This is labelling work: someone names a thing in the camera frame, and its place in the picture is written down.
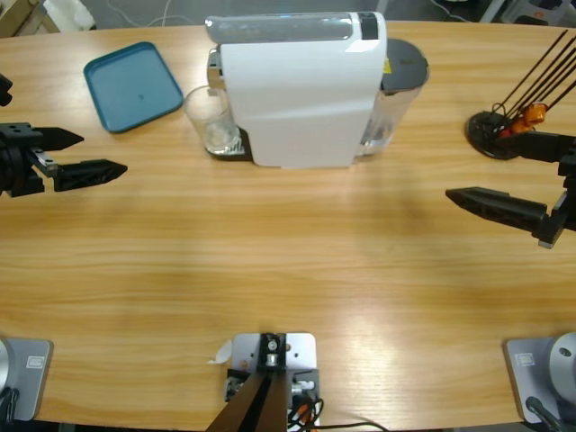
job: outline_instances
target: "wooden table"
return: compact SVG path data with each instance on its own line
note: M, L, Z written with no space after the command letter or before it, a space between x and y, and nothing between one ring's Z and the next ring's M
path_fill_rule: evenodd
M574 330L576 234L554 250L473 216L446 188L553 203L556 166L476 153L464 121L501 99L558 29L393 22L431 78L393 143L349 169L221 162L182 110L119 135L100 125L91 59L153 41L184 92L205 83L200 27L0 40L14 81L3 122L85 137L58 162L109 158L112 184L9 199L0 230L0 331L55 344L41 419L204 429L223 407L239 332L318 340L325 422L394 429L519 419L502 343ZM543 131L574 134L576 94Z

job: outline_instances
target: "metal bracket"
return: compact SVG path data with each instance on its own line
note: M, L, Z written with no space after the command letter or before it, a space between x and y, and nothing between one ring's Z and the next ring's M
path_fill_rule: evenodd
M32 420L40 407L52 344L38 339L0 339L0 390L20 392L14 419Z

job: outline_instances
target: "metal plate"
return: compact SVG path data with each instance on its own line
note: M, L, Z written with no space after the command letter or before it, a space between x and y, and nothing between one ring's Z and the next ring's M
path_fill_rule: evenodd
M10 352L10 346L5 340L0 339L0 390L2 390L8 382L11 357L13 356Z
M514 339L506 344L508 365L516 387L517 406L521 417L528 423L541 423L526 407L529 396L537 397L544 407L560 417L558 404L548 385L547 367L550 345L554 337Z
M6 384L20 392L14 418L32 420L40 407L52 344L48 340L37 339L9 338L5 341L13 352L13 363Z
M286 333L286 368L316 369L316 338L311 333ZM232 340L232 369L254 372L260 346L260 333L242 333Z

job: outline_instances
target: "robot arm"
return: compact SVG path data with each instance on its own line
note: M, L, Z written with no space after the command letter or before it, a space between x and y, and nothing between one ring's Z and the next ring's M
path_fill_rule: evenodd
M12 82L0 75L0 105L12 101ZM61 128L33 128L29 123L0 123L0 194L12 197L44 192L44 183L32 167L54 179L56 192L103 185L128 169L99 159L59 165L46 151L67 149L83 138Z

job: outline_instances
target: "clear glass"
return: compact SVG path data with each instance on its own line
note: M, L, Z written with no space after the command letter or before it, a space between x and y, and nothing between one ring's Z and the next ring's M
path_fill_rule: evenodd
M410 107L410 103L420 93L422 87L396 94L378 92L374 101L372 117L366 126L357 156L373 155L383 151Z
M224 90L207 85L195 88L184 100L184 110L210 153L228 155L241 147L240 131Z

